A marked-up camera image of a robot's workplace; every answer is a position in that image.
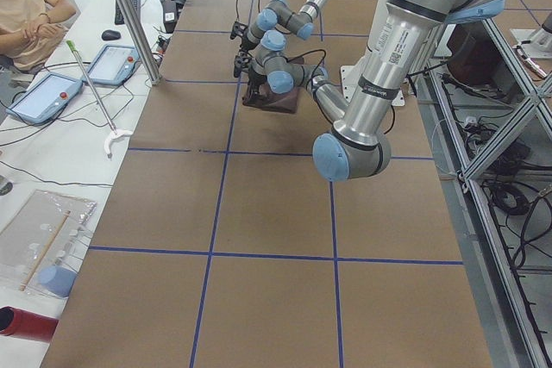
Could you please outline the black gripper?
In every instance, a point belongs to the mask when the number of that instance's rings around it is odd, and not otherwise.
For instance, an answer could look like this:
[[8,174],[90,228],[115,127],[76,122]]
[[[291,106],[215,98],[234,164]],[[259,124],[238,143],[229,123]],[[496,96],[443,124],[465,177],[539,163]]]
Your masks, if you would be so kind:
[[266,75],[258,73],[252,66],[248,68],[248,87],[244,103],[258,103],[261,100],[259,87],[266,82]]
[[259,38],[256,37],[253,33],[247,31],[241,37],[240,51],[243,53],[248,53],[249,51],[254,50],[259,45]]

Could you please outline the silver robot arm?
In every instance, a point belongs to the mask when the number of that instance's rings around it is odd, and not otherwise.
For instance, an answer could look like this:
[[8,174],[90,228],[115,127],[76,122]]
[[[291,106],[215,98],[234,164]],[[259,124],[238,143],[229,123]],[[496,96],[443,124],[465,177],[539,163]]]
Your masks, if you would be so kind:
[[286,33],[307,39],[328,0],[307,0],[299,11],[271,0],[250,25],[234,28],[241,38],[252,87],[267,84],[277,94],[305,88],[331,129],[318,136],[312,156],[330,182],[382,172],[391,148],[380,129],[429,32],[440,25],[477,22],[498,15],[505,0],[385,0],[388,16],[373,50],[365,53],[353,96],[346,99],[317,65],[292,63],[284,54]]
[[269,30],[277,26],[307,40],[313,33],[314,23],[321,15],[321,10],[328,0],[304,0],[300,8],[293,8],[287,0],[270,0],[249,25],[235,21],[231,39],[241,38],[240,58],[259,46],[261,39]]

